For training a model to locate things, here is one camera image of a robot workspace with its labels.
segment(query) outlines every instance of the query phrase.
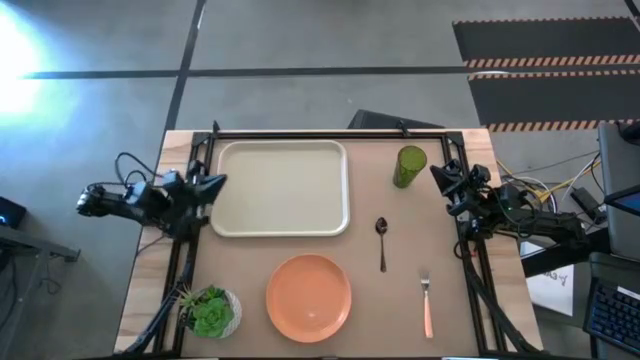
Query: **concrete floor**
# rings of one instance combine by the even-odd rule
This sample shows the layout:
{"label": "concrete floor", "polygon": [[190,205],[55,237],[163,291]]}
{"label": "concrete floor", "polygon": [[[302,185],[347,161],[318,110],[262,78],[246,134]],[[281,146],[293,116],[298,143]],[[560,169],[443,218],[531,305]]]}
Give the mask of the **concrete floor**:
{"label": "concrete floor", "polygon": [[[118,152],[157,161],[175,85],[174,79],[10,76],[178,69],[195,4],[0,2],[0,36],[13,49],[0,58],[0,76],[6,76],[0,82],[0,195],[28,208],[28,232],[82,249],[76,264],[52,263],[63,289],[55,296],[42,289],[27,304],[10,358],[111,352],[140,227],[80,217],[74,207],[85,185],[115,179]],[[610,15],[628,15],[623,0],[209,0],[192,68],[461,65],[453,20]],[[479,126],[464,75],[421,75],[191,79],[176,128],[209,128],[213,119],[229,129],[344,128],[360,108],[447,127]],[[594,131],[495,134],[493,141],[513,170],[598,147]],[[561,181],[587,161],[534,175]],[[599,194],[588,177],[578,185]],[[572,209],[571,200],[562,208]],[[575,331],[567,340],[554,331],[543,331],[552,352],[588,355],[585,334]]]}

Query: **black floor mat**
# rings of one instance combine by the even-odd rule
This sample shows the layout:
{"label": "black floor mat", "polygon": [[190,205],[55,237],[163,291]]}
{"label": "black floor mat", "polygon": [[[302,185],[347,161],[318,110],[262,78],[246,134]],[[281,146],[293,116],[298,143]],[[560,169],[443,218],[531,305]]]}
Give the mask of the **black floor mat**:
{"label": "black floor mat", "polygon": [[480,124],[491,131],[593,129],[640,119],[640,69],[472,74]]}
{"label": "black floor mat", "polygon": [[640,63],[640,32],[626,17],[461,21],[453,28],[472,68]]}

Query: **orange plate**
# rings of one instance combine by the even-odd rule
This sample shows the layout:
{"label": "orange plate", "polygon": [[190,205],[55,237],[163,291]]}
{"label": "orange plate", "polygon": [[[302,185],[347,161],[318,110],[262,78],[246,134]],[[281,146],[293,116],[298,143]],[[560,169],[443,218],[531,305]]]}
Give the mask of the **orange plate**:
{"label": "orange plate", "polygon": [[295,341],[322,341],[340,329],[351,309],[351,285],[342,269],[321,255],[282,263],[267,286],[273,325]]}

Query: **orange striped tape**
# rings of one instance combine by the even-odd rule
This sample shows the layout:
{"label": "orange striped tape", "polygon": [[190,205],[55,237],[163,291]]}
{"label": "orange striped tape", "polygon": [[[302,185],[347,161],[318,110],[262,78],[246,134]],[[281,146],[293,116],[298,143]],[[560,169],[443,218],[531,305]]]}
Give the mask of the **orange striped tape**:
{"label": "orange striped tape", "polygon": [[640,54],[605,56],[557,56],[506,59],[473,59],[464,62],[468,68],[506,68],[530,66],[580,66],[580,65],[640,64]]}
{"label": "orange striped tape", "polygon": [[459,20],[453,21],[453,25],[474,23],[500,23],[500,22],[543,22],[543,21],[585,21],[585,20],[615,20],[629,19],[627,16],[596,16],[575,18],[538,18],[538,19],[486,19],[486,20]]}
{"label": "orange striped tape", "polygon": [[590,130],[605,122],[614,124],[623,122],[633,124],[640,119],[620,120],[567,120],[567,121],[529,121],[515,123],[489,124],[485,127],[491,132],[525,132],[525,131],[561,131],[561,130]]}
{"label": "orange striped tape", "polygon": [[563,72],[540,72],[540,73],[473,73],[467,76],[469,81],[479,79],[524,79],[524,78],[551,78],[551,77],[584,77],[584,76],[610,76],[610,75],[640,75],[638,70],[598,70],[598,71],[563,71]]}

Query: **spoon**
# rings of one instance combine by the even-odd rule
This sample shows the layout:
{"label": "spoon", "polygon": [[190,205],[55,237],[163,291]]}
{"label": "spoon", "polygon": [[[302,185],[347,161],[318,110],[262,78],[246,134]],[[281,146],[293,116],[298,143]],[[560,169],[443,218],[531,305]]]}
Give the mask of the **spoon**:
{"label": "spoon", "polygon": [[384,234],[387,232],[387,220],[383,217],[376,221],[376,232],[380,234],[380,271],[387,272],[387,263],[384,260]]}

